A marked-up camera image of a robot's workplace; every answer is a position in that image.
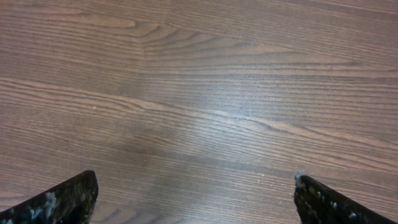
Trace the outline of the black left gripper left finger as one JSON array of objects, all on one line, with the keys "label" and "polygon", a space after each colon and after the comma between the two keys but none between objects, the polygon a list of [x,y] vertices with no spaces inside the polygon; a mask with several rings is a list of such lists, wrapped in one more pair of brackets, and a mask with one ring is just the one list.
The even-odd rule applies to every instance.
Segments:
[{"label": "black left gripper left finger", "polygon": [[89,224],[98,182],[86,170],[41,194],[1,212],[1,224]]}]

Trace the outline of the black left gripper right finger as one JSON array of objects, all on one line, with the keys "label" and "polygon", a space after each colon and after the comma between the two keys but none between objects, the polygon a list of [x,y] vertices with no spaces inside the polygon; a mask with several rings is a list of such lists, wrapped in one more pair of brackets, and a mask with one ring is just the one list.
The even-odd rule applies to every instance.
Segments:
[{"label": "black left gripper right finger", "polygon": [[295,175],[294,203],[302,224],[395,224],[303,172]]}]

